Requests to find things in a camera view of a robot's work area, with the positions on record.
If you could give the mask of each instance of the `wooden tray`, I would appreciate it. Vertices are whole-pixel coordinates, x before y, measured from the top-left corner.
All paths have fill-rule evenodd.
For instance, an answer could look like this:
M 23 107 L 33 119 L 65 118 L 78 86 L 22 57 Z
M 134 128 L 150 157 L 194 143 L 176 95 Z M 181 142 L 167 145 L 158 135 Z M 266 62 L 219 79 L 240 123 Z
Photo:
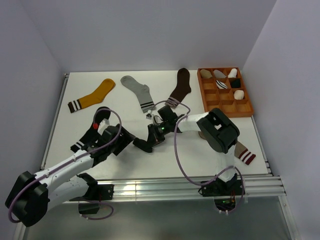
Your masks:
M 202 78 L 200 70 L 205 69 L 211 72 L 212 78 Z M 228 89 L 219 89 L 216 84 L 216 77 L 214 70 L 221 71 L 224 75 L 228 76 L 231 69 L 237 69 L 236 78 L 217 78 L 220 82 L 227 85 Z M 243 118 L 251 117 L 254 114 L 244 80 L 241 76 L 240 70 L 237 67 L 220 67 L 220 68 L 199 68 L 197 72 L 202 102 L 204 111 L 209 112 L 214 108 L 221 109 L 225 115 L 229 118 Z M 231 88 L 230 83 L 240 79 L 241 88 Z M 244 91 L 244 98 L 242 100 L 236 100 L 234 93 L 237 90 Z

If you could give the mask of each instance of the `gray rolled sock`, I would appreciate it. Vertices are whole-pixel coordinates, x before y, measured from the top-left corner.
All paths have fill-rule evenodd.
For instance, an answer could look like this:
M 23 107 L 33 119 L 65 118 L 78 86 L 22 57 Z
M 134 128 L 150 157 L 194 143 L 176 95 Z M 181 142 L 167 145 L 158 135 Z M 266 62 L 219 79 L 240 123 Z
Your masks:
M 123 86 L 134 92 L 138 98 L 143 113 L 148 112 L 148 110 L 156 109 L 147 85 L 137 82 L 132 76 L 124 76 L 120 81 Z

